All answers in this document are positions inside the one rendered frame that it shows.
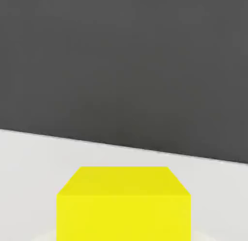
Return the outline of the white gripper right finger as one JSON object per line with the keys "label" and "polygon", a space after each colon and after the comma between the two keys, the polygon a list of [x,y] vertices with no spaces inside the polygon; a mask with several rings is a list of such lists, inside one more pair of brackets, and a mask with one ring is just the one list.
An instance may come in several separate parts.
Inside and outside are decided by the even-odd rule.
{"label": "white gripper right finger", "polygon": [[192,228],[191,241],[214,241],[214,238],[197,227]]}

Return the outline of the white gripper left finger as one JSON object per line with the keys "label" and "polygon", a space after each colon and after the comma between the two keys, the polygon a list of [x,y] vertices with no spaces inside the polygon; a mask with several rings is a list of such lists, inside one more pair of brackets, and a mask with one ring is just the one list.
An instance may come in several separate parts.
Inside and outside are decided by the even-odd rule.
{"label": "white gripper left finger", "polygon": [[56,230],[49,231],[45,234],[39,235],[32,241],[57,241],[56,240]]}

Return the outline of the small yellow cube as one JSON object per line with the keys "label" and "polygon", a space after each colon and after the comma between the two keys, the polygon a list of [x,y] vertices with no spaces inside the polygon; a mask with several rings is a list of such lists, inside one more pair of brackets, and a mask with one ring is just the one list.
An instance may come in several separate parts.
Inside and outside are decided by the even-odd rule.
{"label": "small yellow cube", "polygon": [[191,241],[191,196],[167,167],[81,167],[56,199],[56,241]]}

